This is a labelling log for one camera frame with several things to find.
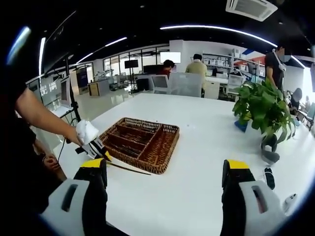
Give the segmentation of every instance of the air conditioning vent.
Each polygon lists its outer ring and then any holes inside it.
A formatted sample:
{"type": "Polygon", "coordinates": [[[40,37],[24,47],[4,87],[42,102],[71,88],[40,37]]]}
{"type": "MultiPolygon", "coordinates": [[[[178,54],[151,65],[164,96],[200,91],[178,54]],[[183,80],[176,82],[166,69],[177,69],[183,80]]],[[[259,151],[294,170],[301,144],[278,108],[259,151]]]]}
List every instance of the air conditioning vent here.
{"type": "Polygon", "coordinates": [[[227,0],[227,12],[264,21],[278,8],[266,0],[227,0]]]}

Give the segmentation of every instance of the wicker basket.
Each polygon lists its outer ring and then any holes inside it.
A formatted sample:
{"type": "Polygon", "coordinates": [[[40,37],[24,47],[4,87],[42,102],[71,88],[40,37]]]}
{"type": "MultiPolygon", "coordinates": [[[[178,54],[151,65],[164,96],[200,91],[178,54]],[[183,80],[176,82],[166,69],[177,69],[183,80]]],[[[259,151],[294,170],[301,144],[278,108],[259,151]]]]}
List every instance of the wicker basket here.
{"type": "Polygon", "coordinates": [[[179,127],[122,118],[99,137],[111,156],[134,167],[163,174],[179,138],[179,127]]]}

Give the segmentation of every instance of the ceiling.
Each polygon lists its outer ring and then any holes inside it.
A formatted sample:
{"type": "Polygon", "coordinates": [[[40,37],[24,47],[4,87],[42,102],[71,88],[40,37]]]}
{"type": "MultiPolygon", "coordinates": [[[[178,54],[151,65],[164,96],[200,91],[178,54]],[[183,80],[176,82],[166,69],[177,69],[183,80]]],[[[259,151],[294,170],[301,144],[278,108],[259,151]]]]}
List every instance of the ceiling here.
{"type": "Polygon", "coordinates": [[[65,51],[73,55],[70,64],[76,63],[87,54],[105,44],[122,37],[121,41],[105,47],[85,61],[104,58],[115,53],[142,46],[168,43],[169,40],[215,41],[237,45],[261,53],[272,50],[272,46],[252,37],[218,29],[170,29],[172,25],[212,25],[245,31],[277,44],[280,39],[289,39],[293,55],[311,57],[315,44],[315,21],[307,0],[271,0],[278,10],[264,22],[225,11],[225,0],[211,0],[184,4],[183,1],[84,1],[55,0],[40,5],[19,3],[12,11],[4,14],[7,22],[5,45],[10,50],[14,38],[22,26],[31,29],[28,44],[18,57],[28,79],[38,75],[38,52],[42,37],[48,39],[55,29],[65,22],[58,40],[47,41],[44,55],[65,51]]]}

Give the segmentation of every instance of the green leaves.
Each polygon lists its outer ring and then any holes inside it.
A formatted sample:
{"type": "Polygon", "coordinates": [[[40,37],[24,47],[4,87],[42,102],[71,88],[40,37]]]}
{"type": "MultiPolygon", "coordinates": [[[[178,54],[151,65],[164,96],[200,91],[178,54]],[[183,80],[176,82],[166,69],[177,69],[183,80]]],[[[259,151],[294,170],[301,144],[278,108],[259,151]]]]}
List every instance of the green leaves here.
{"type": "Polygon", "coordinates": [[[240,117],[240,124],[246,124],[252,119],[252,128],[260,129],[262,134],[266,133],[266,138],[282,129],[278,143],[294,136],[295,124],[283,100],[283,94],[269,79],[261,85],[245,82],[237,91],[240,99],[235,103],[233,112],[240,117]]]}

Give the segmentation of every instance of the white tissue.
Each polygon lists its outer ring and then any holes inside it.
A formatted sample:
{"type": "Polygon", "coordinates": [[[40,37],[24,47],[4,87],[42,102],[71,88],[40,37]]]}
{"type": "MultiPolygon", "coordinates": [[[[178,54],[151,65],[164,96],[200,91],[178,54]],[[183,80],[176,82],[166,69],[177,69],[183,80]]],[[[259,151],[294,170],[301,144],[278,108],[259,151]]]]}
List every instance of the white tissue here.
{"type": "Polygon", "coordinates": [[[98,135],[98,129],[96,129],[89,121],[81,120],[75,130],[77,131],[79,139],[84,145],[94,140],[98,135]]]}

